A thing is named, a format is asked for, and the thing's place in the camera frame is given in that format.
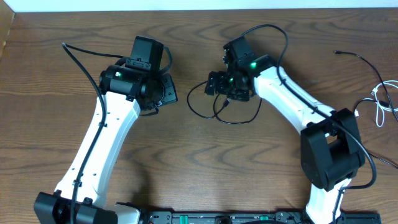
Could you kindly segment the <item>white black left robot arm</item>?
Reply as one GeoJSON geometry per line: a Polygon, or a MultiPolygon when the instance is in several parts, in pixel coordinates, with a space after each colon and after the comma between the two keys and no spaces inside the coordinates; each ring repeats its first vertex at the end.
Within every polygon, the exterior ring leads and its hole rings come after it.
{"type": "Polygon", "coordinates": [[[89,77],[97,94],[95,112],[83,142],[52,194],[41,192],[34,203],[40,223],[141,223],[141,211],[130,203],[106,208],[109,180],[123,142],[134,122],[158,114],[177,102],[170,65],[161,67],[163,43],[137,36],[130,56],[116,62],[99,80],[89,77]]]}

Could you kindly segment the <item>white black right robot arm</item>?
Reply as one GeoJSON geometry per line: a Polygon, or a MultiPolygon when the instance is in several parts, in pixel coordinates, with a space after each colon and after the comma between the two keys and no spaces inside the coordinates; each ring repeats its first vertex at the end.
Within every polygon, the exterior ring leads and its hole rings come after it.
{"type": "Polygon", "coordinates": [[[343,192],[366,156],[353,112],[316,100],[286,74],[280,58],[256,55],[243,36],[223,50],[226,71],[210,72],[205,93],[237,101],[257,95],[270,103],[300,135],[301,167],[312,184],[307,216],[312,223],[338,221],[343,192]]]}

